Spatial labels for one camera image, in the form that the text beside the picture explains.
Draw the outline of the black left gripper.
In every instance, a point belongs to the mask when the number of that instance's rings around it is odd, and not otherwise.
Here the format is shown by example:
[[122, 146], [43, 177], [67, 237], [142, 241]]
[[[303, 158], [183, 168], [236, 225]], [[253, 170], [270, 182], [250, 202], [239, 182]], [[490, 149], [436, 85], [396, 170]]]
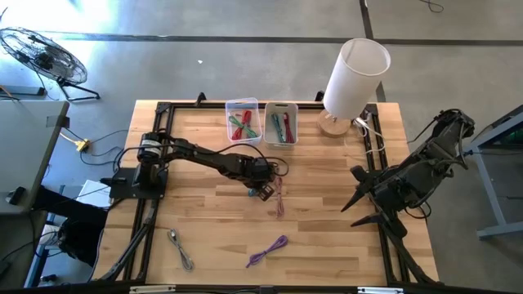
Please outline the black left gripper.
[[264, 187], [258, 190], [258, 197], [267, 201], [275, 192], [271, 183], [275, 178], [275, 166], [263, 158], [255, 158], [246, 167], [244, 185], [246, 187]]

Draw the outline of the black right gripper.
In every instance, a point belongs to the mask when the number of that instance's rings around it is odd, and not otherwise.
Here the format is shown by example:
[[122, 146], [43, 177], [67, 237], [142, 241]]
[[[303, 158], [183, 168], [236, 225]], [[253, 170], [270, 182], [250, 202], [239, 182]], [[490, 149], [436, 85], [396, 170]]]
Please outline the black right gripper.
[[[351, 168], [351, 174], [359, 182], [356, 190], [341, 212], [348, 210], [366, 194], [371, 194], [372, 200], [385, 210], [401, 211], [407, 207], [407, 194], [402, 190], [404, 182], [399, 174], [403, 172], [405, 165], [395, 165], [381, 171], [365, 171], [362, 166]], [[367, 224], [382, 224], [387, 219], [382, 214], [365, 216], [354, 223], [351, 227]]]

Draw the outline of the clear plastic bin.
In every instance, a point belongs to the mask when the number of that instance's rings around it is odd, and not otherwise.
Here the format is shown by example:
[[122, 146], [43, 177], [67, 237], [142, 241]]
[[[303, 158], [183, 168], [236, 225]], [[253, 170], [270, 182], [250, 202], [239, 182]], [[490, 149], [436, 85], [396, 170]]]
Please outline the clear plastic bin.
[[226, 102], [227, 138], [233, 144], [258, 145], [262, 139], [262, 122], [254, 97]]

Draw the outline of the white plastic bin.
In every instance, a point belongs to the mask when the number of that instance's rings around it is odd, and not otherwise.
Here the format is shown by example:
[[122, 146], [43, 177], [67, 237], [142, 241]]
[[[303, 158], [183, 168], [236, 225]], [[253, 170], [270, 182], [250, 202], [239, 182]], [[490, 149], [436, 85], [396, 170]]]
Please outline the white plastic bin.
[[264, 141], [269, 149], [293, 149], [298, 143], [298, 106], [269, 102], [265, 106]]

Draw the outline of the white shade wooden base lamp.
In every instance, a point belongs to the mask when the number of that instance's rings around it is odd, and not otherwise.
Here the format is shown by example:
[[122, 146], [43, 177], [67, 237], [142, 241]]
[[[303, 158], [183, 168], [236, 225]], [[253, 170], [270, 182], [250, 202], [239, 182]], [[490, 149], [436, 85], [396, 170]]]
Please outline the white shade wooden base lamp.
[[320, 131], [329, 137], [344, 136], [390, 66], [390, 54], [380, 43], [367, 38], [345, 42], [324, 91], [324, 110], [317, 120]]

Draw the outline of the white paper sheet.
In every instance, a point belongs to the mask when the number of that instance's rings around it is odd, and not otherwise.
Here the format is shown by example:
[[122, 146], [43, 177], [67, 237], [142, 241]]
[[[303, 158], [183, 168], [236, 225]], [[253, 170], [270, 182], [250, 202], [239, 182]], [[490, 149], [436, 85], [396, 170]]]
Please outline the white paper sheet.
[[76, 200], [95, 207], [109, 207], [110, 191], [111, 188], [108, 185], [86, 180]]

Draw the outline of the yellow power plug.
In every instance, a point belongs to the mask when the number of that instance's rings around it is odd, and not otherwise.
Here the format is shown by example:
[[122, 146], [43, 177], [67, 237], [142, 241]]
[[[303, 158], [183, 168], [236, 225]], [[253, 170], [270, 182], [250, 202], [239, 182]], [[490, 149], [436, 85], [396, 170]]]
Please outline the yellow power plug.
[[62, 132], [60, 133], [60, 136], [64, 139], [66, 139], [68, 142], [75, 145], [76, 150], [79, 153], [86, 151], [90, 145], [90, 141], [87, 139], [79, 139], [79, 140], [71, 139], [68, 136], [64, 135]]

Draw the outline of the black bag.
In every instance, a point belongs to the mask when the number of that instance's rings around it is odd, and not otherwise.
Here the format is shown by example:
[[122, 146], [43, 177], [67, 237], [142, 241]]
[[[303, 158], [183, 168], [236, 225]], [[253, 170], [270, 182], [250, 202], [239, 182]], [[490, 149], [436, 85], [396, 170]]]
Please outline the black bag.
[[40, 186], [32, 208], [66, 218], [59, 228], [59, 249], [68, 256], [93, 267], [101, 231], [105, 228], [108, 212], [102, 208]]

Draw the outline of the grey desk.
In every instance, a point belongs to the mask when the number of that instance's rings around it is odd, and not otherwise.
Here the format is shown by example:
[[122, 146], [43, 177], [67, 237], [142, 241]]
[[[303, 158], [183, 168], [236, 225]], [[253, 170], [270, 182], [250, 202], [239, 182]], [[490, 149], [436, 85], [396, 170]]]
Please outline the grey desk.
[[[34, 204], [63, 127], [69, 125], [67, 101], [0, 101], [0, 214], [21, 214]], [[26, 189], [17, 205], [8, 192]]]

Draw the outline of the black floor fan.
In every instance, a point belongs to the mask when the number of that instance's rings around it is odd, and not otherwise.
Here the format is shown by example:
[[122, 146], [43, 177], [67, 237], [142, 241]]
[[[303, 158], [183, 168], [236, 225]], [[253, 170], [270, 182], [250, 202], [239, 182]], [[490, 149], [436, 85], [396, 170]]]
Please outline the black floor fan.
[[87, 69], [71, 52], [50, 38], [29, 29], [0, 29], [0, 45], [14, 59], [56, 82], [68, 102], [99, 100], [96, 91], [80, 87], [87, 81]]

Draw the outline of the silver metal bracket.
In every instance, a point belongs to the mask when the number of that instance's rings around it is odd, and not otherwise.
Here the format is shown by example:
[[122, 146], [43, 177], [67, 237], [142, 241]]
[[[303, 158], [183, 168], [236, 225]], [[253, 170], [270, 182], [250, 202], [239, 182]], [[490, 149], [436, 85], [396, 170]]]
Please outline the silver metal bracket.
[[357, 294], [404, 294], [404, 289], [396, 287], [357, 287]]
[[177, 287], [175, 285], [142, 285], [130, 287], [129, 294], [170, 293], [176, 290]]

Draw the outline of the grey metal table frame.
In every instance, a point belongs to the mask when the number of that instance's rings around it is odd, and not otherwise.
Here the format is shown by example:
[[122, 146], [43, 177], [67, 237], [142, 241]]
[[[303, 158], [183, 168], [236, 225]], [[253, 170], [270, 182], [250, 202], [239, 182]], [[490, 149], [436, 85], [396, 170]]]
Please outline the grey metal table frame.
[[504, 114], [466, 145], [464, 154], [475, 162], [496, 224], [479, 229], [479, 239], [523, 233], [523, 220], [503, 214], [509, 201], [523, 205], [523, 105]]

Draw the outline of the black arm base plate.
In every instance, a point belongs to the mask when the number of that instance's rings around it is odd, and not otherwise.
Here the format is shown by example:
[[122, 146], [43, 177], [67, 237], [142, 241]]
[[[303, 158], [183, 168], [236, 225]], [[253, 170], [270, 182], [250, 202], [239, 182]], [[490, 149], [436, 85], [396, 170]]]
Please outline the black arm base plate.
[[167, 187], [168, 170], [156, 166], [123, 167], [114, 176], [101, 178], [100, 182], [111, 188], [113, 199], [161, 199]]

